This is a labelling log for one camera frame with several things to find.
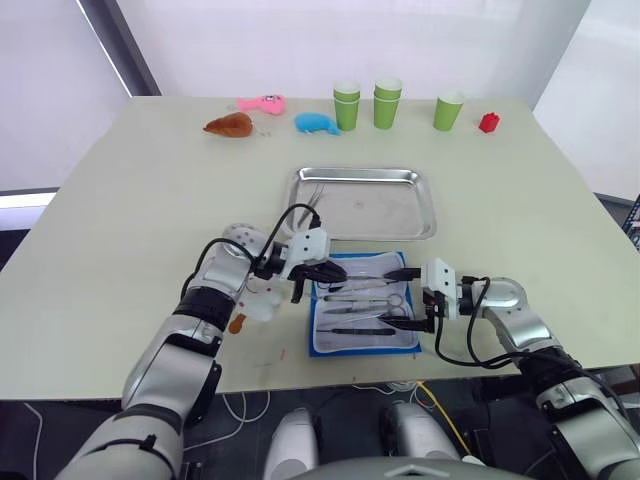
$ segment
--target red block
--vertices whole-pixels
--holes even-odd
[[[482,130],[484,133],[493,132],[498,126],[498,122],[500,121],[500,117],[495,113],[487,113],[484,117],[482,117],[482,121],[478,128]]]

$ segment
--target metal tray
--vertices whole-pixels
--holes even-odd
[[[336,240],[421,240],[436,233],[429,187],[412,170],[301,168],[291,178],[285,207],[309,203],[318,192],[315,209]],[[310,216],[304,212],[289,215],[283,225],[287,235],[308,228]]]

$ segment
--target tabletop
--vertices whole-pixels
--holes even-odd
[[[233,104],[135,98],[79,163],[0,273],[0,398],[119,397],[204,244],[235,222],[269,231],[292,172],[308,166],[407,168],[431,190],[433,238],[332,251],[400,250],[412,266],[439,256],[459,274],[513,278],[584,366],[640,361],[640,258],[523,102],[468,101],[440,132],[432,101],[403,100],[383,131],[363,100],[357,129],[332,136],[293,126],[300,112],[331,114],[331,100],[291,99],[282,116],[251,113],[248,138],[202,131]],[[490,111],[502,119],[484,134]],[[447,325],[443,344],[460,359],[465,324]],[[310,358],[308,329],[304,300],[245,321],[225,335],[218,391],[496,373],[442,362],[428,334],[417,355]],[[502,353],[486,321],[474,341],[482,358]]]

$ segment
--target blue toy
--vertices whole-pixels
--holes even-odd
[[[295,120],[296,128],[301,132],[315,132],[327,130],[332,135],[340,135],[336,122],[322,113],[301,113]]]

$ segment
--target green paper cup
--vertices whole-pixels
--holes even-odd
[[[398,100],[402,95],[402,80],[395,77],[379,78],[373,95],[382,100]]]
[[[443,132],[451,130],[456,118],[458,118],[458,113],[460,113],[464,100],[462,92],[451,92],[438,97],[433,127]]]
[[[336,107],[336,123],[345,132],[356,128],[360,85],[357,82],[336,82],[333,85],[333,103]]]
[[[398,103],[400,99],[386,100],[380,98],[377,95],[373,96],[373,124],[377,128],[387,130],[393,125],[393,120],[396,117],[396,110],[398,109]]]

